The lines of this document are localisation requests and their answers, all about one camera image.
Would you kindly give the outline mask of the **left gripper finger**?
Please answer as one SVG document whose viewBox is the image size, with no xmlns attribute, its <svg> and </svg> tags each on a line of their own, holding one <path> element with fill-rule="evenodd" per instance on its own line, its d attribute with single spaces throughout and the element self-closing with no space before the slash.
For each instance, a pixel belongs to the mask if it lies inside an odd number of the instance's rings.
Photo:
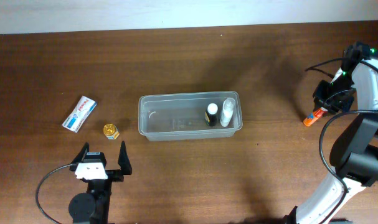
<svg viewBox="0 0 378 224">
<path fill-rule="evenodd" d="M 75 156 L 73 161 L 71 162 L 72 164 L 78 164 L 79 162 L 83 161 L 83 158 L 85 157 L 86 153 L 89 151 L 89 143 L 85 143 L 80 150 L 80 152 Z"/>
<path fill-rule="evenodd" d="M 120 153 L 118 156 L 118 165 L 120 166 L 120 170 L 123 175 L 132 174 L 133 170 L 132 170 L 130 160 L 128 158 L 126 144 L 124 141 L 121 142 Z"/>
</svg>

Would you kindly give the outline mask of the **orange tube white cap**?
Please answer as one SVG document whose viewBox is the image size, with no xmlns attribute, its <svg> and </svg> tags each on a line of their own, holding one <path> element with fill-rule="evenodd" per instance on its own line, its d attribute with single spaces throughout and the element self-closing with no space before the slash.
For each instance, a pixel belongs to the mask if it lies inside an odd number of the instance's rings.
<svg viewBox="0 0 378 224">
<path fill-rule="evenodd" d="M 321 117 L 323 117 L 327 113 L 327 109 L 320 107 L 319 109 L 316 109 L 313 111 L 310 115 L 308 115 L 304 120 L 303 124 L 305 126 L 311 126 L 314 124 L 317 120 L 319 120 Z"/>
</svg>

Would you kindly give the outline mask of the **white Panadol box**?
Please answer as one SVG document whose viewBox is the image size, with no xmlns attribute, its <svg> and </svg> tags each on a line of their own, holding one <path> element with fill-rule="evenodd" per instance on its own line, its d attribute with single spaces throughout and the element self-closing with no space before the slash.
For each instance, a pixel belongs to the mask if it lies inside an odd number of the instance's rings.
<svg viewBox="0 0 378 224">
<path fill-rule="evenodd" d="M 96 105 L 96 101 L 82 96 L 75 108 L 62 123 L 62 127 L 77 133 Z"/>
</svg>

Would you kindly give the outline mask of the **white dropper bottle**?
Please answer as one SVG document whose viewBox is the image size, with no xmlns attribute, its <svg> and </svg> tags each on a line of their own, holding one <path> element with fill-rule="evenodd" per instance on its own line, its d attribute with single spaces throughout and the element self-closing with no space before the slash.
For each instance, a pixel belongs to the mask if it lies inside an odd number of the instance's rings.
<svg viewBox="0 0 378 224">
<path fill-rule="evenodd" d="M 233 117 L 234 109 L 235 109 L 236 101 L 234 98 L 227 98 L 223 105 L 222 105 L 222 111 L 220 113 L 220 124 L 222 127 L 226 128 L 230 120 Z"/>
</svg>

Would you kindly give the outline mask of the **dark bottle white cap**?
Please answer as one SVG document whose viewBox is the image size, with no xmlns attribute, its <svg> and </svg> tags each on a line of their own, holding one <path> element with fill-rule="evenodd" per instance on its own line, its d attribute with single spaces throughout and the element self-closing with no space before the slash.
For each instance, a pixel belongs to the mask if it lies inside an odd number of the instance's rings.
<svg viewBox="0 0 378 224">
<path fill-rule="evenodd" d="M 218 106 L 215 103 L 211 103 L 207 106 L 205 112 L 205 121 L 208 126 L 215 126 L 217 123 Z"/>
</svg>

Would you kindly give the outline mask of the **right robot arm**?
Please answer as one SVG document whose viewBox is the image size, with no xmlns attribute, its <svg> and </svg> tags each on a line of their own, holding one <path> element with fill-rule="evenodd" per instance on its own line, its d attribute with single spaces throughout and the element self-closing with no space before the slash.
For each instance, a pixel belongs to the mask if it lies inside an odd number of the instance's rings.
<svg viewBox="0 0 378 224">
<path fill-rule="evenodd" d="M 322 80 L 313 93 L 314 110 L 303 121 L 312 125 L 331 114 L 319 137 L 318 151 L 328 170 L 313 195 L 284 216 L 284 223 L 335 223 L 335 214 L 353 196 L 378 182 L 378 50 L 355 42 L 338 59 L 332 80 Z M 323 153 L 329 125 L 343 116 L 354 120 L 334 142 L 329 158 Z"/>
</svg>

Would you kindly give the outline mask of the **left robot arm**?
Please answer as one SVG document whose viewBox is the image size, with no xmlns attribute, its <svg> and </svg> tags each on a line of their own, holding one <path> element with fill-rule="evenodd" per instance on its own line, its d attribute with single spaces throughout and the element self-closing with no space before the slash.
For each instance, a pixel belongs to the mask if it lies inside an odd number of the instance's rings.
<svg viewBox="0 0 378 224">
<path fill-rule="evenodd" d="M 85 143 L 72 161 L 72 171 L 78 180 L 87 184 L 87 191 L 74 196 L 69 203 L 69 214 L 74 223 L 108 223 L 112 183 L 124 181 L 132 174 L 132 166 L 123 141 L 118 156 L 119 169 L 106 169 L 103 152 L 90 152 Z"/>
</svg>

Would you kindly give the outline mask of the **clear plastic container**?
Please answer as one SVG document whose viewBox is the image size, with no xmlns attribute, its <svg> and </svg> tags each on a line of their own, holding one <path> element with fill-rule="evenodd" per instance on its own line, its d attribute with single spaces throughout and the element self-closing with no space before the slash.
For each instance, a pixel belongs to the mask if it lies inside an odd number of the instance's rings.
<svg viewBox="0 0 378 224">
<path fill-rule="evenodd" d="M 218 121 L 215 126 L 209 126 L 206 123 L 208 105 L 215 103 L 220 117 L 228 98 L 235 100 L 229 125 L 223 127 Z M 139 99 L 138 131 L 149 141 L 227 138 L 242 127 L 240 98 L 235 91 L 146 95 Z"/>
</svg>

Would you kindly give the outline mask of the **gold lid small jar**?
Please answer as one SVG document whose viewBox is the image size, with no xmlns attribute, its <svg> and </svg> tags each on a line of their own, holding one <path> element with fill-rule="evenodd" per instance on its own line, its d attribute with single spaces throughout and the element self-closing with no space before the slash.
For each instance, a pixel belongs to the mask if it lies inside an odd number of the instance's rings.
<svg viewBox="0 0 378 224">
<path fill-rule="evenodd" d="M 118 128 L 114 124 L 106 124 L 103 127 L 104 135 L 111 140 L 115 140 L 120 135 Z"/>
</svg>

